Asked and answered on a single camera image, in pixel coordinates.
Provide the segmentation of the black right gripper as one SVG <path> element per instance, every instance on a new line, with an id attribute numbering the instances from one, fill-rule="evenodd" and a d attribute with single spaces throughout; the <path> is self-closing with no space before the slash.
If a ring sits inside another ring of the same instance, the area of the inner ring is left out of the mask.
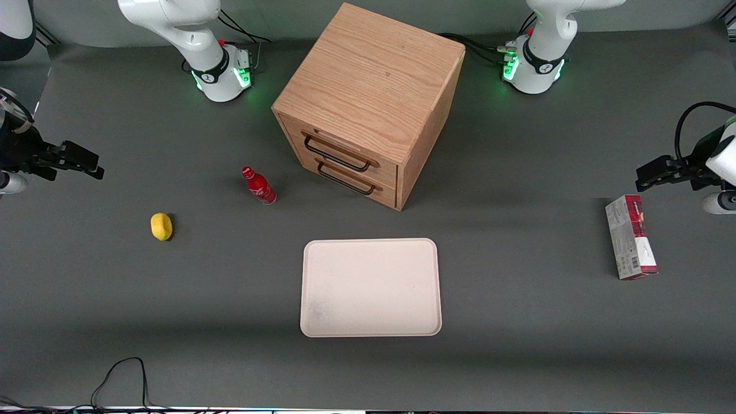
<path id="1" fill-rule="evenodd" d="M 3 123 L 1 133 L 1 167 L 11 173 L 36 175 L 48 181 L 56 179 L 59 170 L 74 170 L 95 180 L 102 180 L 105 170 L 99 167 L 99 155 L 74 143 L 63 141 L 56 154 L 35 126 L 22 132 L 19 126 Z"/>

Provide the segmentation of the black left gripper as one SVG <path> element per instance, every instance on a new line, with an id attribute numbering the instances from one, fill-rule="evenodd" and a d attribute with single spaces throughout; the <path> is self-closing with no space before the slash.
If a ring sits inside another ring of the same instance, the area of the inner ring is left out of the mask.
<path id="1" fill-rule="evenodd" d="M 723 180 L 712 172 L 706 162 L 715 152 L 723 136 L 724 128 L 717 128 L 697 141 L 692 153 L 684 158 L 683 164 L 678 158 L 663 155 L 642 167 L 636 168 L 635 186 L 638 192 L 651 189 L 652 186 L 668 183 L 674 175 L 688 175 L 692 191 L 699 191 L 710 186 L 721 187 Z"/>

